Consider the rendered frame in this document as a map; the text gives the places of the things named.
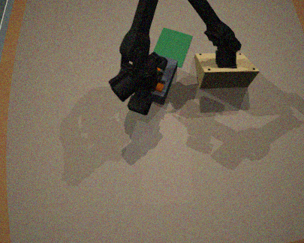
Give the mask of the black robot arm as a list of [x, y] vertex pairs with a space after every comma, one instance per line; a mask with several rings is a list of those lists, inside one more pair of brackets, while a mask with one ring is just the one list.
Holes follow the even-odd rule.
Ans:
[[[218, 48], [215, 51], [218, 68], [237, 68], [236, 52], [240, 51], [241, 43], [234, 32], [218, 18], [207, 0], [188, 1], [206, 24], [204, 34]], [[149, 55], [149, 29], [157, 3], [158, 0], [139, 0], [131, 28], [119, 47], [122, 54], [120, 70], [109, 83], [122, 102], [140, 88], [140, 82], [153, 82], [157, 77], [157, 66], [163, 62], [156, 52]]]

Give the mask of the orange l-shaped part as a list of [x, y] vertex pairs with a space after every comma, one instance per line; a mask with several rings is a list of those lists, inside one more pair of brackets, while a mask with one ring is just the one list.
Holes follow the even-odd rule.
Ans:
[[155, 88], [155, 91], [161, 92], [163, 87], [164, 87], [164, 85], [159, 83], [159, 84], [157, 84], [157, 87]]

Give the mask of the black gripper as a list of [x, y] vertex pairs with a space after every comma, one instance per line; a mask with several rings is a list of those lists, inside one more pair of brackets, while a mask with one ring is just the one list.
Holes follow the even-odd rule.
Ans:
[[[162, 57], [162, 56], [161, 56]], [[128, 109], [142, 115], [147, 115], [154, 99], [154, 95], [151, 91], [155, 91], [157, 84], [160, 83], [164, 73], [160, 72], [158, 68], [163, 71], [166, 70], [167, 60], [165, 57], [162, 57], [163, 62], [157, 66], [157, 77], [151, 83], [142, 83], [140, 82], [139, 90], [136, 90], [134, 95], [130, 97], [128, 102]]]

